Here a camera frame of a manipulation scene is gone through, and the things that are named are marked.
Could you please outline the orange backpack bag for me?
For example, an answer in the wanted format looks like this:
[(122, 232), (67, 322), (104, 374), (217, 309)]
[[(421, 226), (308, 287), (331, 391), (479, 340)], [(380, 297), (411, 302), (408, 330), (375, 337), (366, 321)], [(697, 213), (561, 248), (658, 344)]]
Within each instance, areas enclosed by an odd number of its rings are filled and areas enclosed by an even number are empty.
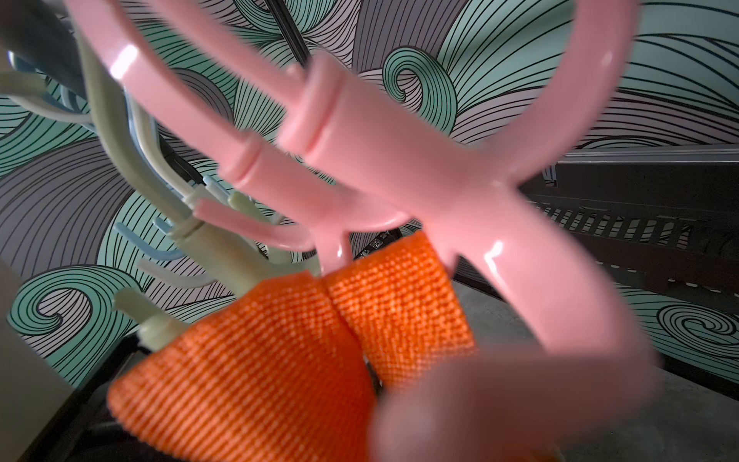
[(365, 461), (371, 376), (403, 388), (475, 339), (416, 233), (323, 277), (264, 281), (118, 379), (121, 426), (185, 461)]

